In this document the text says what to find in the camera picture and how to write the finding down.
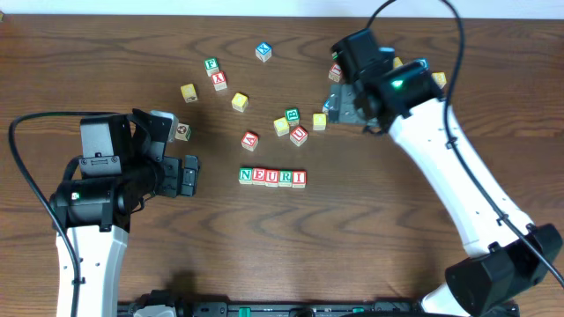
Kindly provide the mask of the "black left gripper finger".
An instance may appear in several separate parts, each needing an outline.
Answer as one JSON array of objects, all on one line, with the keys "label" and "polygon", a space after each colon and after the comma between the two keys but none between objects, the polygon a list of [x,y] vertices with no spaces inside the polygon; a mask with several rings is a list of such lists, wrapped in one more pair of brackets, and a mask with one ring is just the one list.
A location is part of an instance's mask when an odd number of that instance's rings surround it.
[{"label": "black left gripper finger", "polygon": [[186,155],[182,176],[181,195],[192,197],[197,191],[200,162],[197,156]]},{"label": "black left gripper finger", "polygon": [[130,121],[135,124],[135,132],[132,137],[135,153],[156,163],[161,163],[168,144],[165,121],[136,108],[132,110]]}]

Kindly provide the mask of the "green N wooden block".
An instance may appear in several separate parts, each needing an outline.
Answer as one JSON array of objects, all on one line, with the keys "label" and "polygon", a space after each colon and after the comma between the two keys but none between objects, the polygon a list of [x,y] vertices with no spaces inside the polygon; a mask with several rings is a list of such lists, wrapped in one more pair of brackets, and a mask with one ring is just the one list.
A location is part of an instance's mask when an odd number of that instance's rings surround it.
[{"label": "green N wooden block", "polygon": [[252,172],[253,169],[249,167],[242,167],[239,170],[239,182],[240,184],[252,184]]}]

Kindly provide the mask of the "red E wooden block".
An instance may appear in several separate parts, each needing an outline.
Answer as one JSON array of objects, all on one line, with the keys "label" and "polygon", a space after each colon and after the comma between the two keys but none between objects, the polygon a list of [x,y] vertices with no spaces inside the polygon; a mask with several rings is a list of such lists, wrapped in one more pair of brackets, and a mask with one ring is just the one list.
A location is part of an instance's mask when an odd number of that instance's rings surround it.
[{"label": "red E wooden block", "polygon": [[265,184],[266,170],[264,168],[253,168],[251,180],[253,185],[263,186]]}]

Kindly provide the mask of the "green R wooden block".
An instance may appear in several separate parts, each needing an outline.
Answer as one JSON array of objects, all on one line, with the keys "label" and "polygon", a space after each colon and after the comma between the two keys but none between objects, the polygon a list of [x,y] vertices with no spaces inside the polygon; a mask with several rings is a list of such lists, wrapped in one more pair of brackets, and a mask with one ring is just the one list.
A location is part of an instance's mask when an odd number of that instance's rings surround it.
[{"label": "green R wooden block", "polygon": [[280,170],[278,185],[283,188],[291,188],[293,186],[293,172],[289,170]]}]

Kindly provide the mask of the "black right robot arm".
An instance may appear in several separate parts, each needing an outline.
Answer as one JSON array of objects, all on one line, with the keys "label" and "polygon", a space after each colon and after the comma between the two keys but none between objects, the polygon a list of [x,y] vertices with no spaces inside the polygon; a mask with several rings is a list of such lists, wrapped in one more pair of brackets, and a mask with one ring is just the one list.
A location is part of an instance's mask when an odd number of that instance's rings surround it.
[{"label": "black right robot arm", "polygon": [[443,95],[442,72],[425,60],[397,66],[368,85],[333,85],[333,123],[378,126],[412,159],[455,224],[466,259],[420,302],[426,313],[485,316],[555,271],[563,239],[535,225],[507,196],[460,128]]}]

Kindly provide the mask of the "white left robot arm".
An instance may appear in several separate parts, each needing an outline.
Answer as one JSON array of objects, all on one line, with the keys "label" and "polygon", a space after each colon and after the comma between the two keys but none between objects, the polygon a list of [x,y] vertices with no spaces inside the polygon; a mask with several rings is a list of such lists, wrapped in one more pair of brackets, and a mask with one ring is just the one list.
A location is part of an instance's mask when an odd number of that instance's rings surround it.
[{"label": "white left robot arm", "polygon": [[171,114],[87,115],[80,122],[82,155],[68,164],[49,203],[63,231],[56,237],[59,316],[115,316],[130,218],[161,195],[193,196],[199,161],[166,156],[190,129]]}]

